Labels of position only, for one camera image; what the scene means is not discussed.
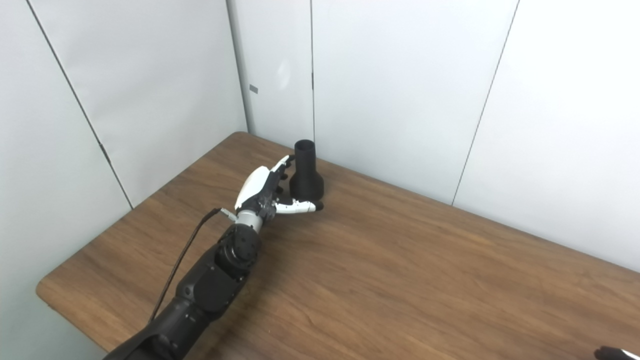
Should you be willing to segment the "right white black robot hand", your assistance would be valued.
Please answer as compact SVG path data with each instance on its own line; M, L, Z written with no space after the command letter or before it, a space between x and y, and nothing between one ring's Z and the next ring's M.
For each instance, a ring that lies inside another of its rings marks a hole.
M612 346L601 346L593 355L597 360L640 360L638 354Z

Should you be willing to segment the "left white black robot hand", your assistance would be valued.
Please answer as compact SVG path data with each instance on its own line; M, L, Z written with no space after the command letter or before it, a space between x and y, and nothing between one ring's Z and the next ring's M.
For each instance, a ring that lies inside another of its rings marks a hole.
M324 205L320 201L293 198L282 202L278 197L282 177L294 159L294 155L286 155L272 168L259 166L248 176L234 205L234 223L246 224L256 229L258 225L272 220L275 215L310 214L323 210Z

